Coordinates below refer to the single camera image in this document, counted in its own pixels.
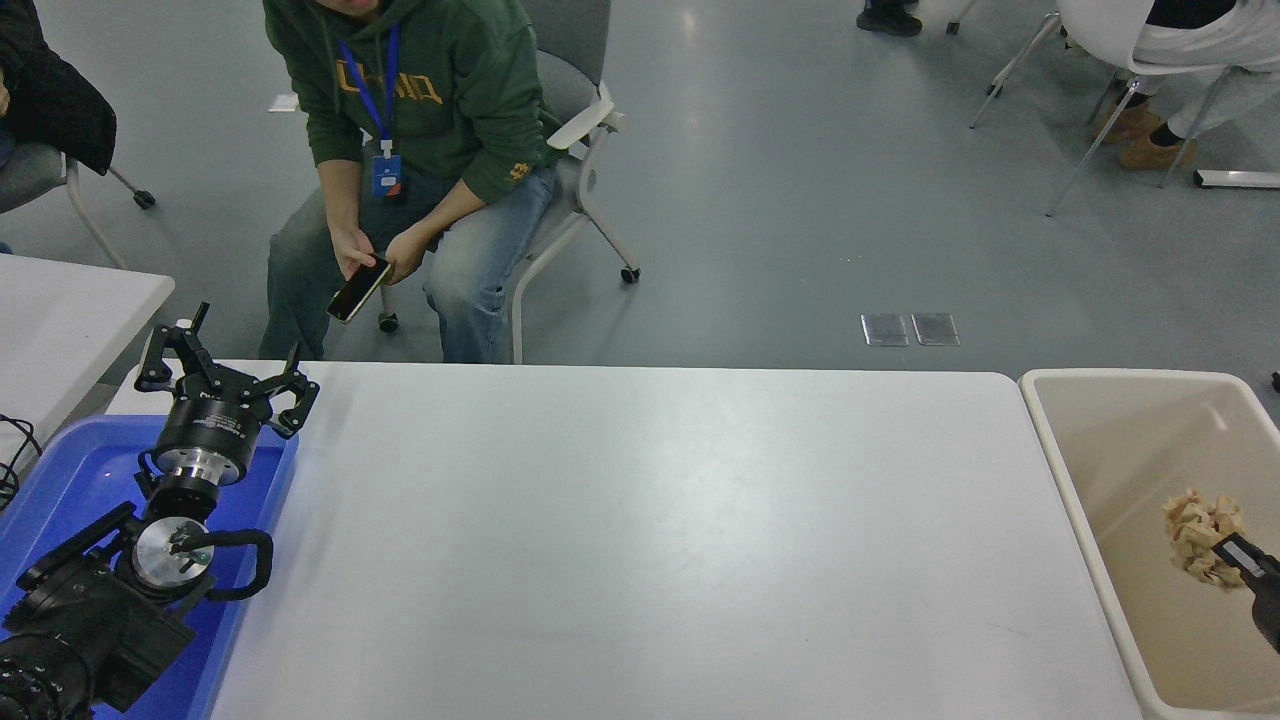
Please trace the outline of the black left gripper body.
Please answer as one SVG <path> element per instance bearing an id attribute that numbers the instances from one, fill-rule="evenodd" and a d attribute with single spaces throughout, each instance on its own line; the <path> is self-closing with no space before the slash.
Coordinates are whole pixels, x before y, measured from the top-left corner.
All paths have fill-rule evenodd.
<path id="1" fill-rule="evenodd" d="M 155 464 L 173 471 L 192 468 L 198 457 L 211 454 L 221 459 L 218 471 L 246 471 L 260 430 L 271 416 L 265 398 L 178 393 L 155 446 Z"/>

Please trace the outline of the person's right hand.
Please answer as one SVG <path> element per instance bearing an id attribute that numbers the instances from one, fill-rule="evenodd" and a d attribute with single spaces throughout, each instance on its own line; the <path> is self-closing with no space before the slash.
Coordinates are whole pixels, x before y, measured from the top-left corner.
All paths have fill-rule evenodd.
<path id="1" fill-rule="evenodd" d="M 362 268 L 378 264 L 371 241 L 357 225 L 330 225 L 329 233 L 335 261 L 344 281 Z"/>

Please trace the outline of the person's left hand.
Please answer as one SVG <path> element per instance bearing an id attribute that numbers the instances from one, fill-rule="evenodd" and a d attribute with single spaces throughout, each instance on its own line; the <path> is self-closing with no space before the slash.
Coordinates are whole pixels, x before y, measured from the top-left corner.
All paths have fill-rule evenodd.
<path id="1" fill-rule="evenodd" d="M 388 245 L 384 258 L 390 269 L 384 279 L 385 286 L 398 284 L 411 277 L 421 265 L 428 247 L 436 233 L 419 223 L 398 233 Z"/>

